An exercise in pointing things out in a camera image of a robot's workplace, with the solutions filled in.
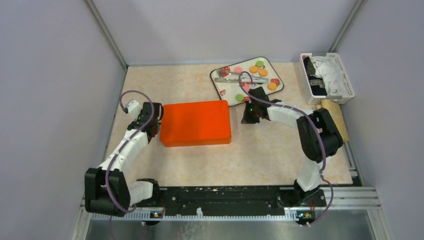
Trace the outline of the strawberry pattern tray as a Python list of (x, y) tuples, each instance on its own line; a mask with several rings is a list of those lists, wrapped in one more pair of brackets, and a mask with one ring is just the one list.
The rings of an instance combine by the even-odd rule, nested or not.
[(209, 73), (220, 100), (236, 106), (249, 99), (251, 89), (262, 87), (266, 95), (280, 92), (285, 85), (271, 62), (263, 56), (218, 67)]

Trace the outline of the metal tongs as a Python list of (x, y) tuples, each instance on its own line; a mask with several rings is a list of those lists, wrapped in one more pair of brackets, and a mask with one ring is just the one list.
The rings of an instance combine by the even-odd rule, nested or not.
[(251, 76), (249, 74), (241, 74), (229, 70), (220, 70), (217, 72), (218, 77), (213, 79), (216, 83), (250, 83), (250, 84), (265, 84), (270, 81), (269, 78), (260, 76)]

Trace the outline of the orange box lid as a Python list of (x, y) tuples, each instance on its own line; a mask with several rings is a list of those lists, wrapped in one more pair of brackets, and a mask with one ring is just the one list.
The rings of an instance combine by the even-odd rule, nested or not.
[(232, 141), (226, 100), (165, 104), (159, 139), (165, 147), (226, 145)]

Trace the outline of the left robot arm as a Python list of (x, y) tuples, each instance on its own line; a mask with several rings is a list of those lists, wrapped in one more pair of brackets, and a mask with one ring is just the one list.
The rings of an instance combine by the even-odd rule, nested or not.
[(115, 150), (84, 175), (84, 205), (89, 213), (123, 217), (136, 207), (154, 207), (162, 199), (157, 180), (126, 181), (136, 157), (160, 130), (164, 107), (158, 102), (131, 100), (124, 111), (132, 118)]

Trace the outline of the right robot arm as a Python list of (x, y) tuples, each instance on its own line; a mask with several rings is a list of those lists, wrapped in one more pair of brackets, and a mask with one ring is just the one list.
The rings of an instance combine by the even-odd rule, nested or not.
[(262, 87), (246, 92), (242, 124), (257, 124), (265, 119), (297, 129), (301, 149), (306, 156), (300, 175), (293, 184), (290, 198), (299, 206), (307, 206), (319, 190), (327, 160), (343, 145), (343, 138), (331, 113), (326, 108), (303, 110), (270, 100)]

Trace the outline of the orange cookie right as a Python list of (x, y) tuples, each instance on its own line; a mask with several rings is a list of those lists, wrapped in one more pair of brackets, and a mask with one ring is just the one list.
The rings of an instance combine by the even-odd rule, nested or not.
[(277, 89), (278, 85), (275, 82), (270, 82), (267, 84), (267, 88), (270, 91), (275, 91)]

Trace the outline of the green cookie top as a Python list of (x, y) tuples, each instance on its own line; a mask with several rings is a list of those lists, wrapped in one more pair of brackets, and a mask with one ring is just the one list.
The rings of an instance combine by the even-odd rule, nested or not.
[(256, 61), (255, 66), (257, 68), (263, 68), (264, 67), (264, 62), (262, 60), (258, 60), (258, 61)]

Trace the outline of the white plastic basket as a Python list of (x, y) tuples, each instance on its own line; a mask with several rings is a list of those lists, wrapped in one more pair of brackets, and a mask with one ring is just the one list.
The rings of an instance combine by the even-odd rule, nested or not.
[(340, 55), (335, 52), (302, 53), (298, 71), (310, 105), (319, 105), (324, 99), (345, 104), (355, 96)]

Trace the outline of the black item in basket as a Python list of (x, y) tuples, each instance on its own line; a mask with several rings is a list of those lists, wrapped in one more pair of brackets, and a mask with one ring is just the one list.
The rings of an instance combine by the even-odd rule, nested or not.
[(309, 56), (303, 59), (303, 65), (312, 94), (315, 96), (327, 96), (324, 80), (316, 76), (316, 68)]

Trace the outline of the tan folded cloth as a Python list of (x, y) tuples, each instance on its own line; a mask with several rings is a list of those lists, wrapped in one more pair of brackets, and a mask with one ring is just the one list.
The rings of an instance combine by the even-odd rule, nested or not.
[(346, 123), (345, 123), (340, 105), (332, 100), (323, 99), (321, 103), (316, 106), (316, 109), (322, 109), (322, 108), (327, 109), (328, 112), (330, 113), (341, 135), (343, 142), (349, 141), (348, 130), (346, 127)]

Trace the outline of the white cloth in basket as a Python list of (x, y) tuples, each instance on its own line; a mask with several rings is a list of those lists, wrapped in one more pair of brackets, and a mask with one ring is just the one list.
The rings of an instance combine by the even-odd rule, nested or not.
[(334, 58), (328, 56), (312, 56), (311, 61), (316, 69), (315, 75), (324, 81), (329, 96), (347, 96), (344, 72)]

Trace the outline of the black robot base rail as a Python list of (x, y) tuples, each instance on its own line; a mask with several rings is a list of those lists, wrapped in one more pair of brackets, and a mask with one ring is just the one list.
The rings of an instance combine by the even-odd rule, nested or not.
[(289, 185), (174, 186), (155, 190), (137, 207), (158, 208), (166, 217), (194, 216), (198, 210), (206, 217), (261, 217), (282, 216), (290, 207), (325, 207), (327, 201), (321, 189), (308, 198), (295, 198)]

